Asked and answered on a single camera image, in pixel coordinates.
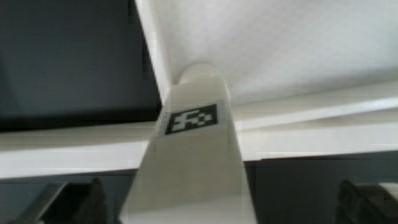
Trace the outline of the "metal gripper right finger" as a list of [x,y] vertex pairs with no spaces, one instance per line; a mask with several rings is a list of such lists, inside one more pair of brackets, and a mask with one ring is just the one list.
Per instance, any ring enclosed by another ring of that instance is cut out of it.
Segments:
[[398,183],[341,182],[333,224],[398,224]]

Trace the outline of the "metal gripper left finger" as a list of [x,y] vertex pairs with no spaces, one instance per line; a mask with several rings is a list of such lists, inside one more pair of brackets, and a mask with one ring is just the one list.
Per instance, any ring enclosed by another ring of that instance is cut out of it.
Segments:
[[12,224],[106,224],[106,196],[97,178],[51,183]]

